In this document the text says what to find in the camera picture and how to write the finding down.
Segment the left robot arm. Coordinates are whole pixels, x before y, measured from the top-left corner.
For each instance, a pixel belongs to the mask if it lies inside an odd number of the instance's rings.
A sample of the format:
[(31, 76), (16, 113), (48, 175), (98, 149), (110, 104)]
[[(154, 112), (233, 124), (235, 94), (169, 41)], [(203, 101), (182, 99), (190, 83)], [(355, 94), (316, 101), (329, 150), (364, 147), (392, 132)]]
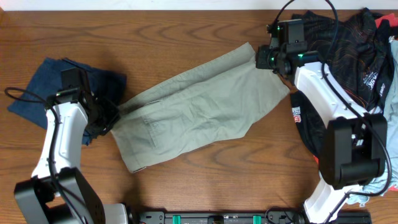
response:
[(86, 130), (104, 135), (109, 126), (101, 102), (87, 91), (60, 91), (44, 101), (47, 132), (30, 179), (14, 198), (27, 223), (128, 223), (122, 203), (104, 204), (80, 170)]

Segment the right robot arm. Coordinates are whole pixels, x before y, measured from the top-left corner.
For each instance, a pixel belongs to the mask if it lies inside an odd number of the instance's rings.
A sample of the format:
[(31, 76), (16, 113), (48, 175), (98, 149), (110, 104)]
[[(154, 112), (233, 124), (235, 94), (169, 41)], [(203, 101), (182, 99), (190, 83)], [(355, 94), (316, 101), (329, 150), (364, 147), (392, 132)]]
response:
[(387, 121), (356, 104), (334, 79), (318, 52), (286, 52), (262, 45), (256, 67), (287, 75), (310, 102), (326, 127), (318, 153), (320, 181), (302, 212), (276, 210), (267, 215), (289, 223), (363, 222), (366, 215), (340, 215), (361, 187), (391, 170), (386, 149)]

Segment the khaki cargo shorts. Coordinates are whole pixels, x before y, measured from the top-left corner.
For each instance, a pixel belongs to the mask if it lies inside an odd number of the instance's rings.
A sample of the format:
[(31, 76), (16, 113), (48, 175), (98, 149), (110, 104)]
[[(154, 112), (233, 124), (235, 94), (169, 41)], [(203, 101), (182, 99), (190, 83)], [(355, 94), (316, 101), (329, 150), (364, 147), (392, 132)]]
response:
[(111, 132), (133, 173), (213, 142), (244, 137), (288, 94), (271, 70), (256, 68), (256, 53), (245, 43), (121, 104)]

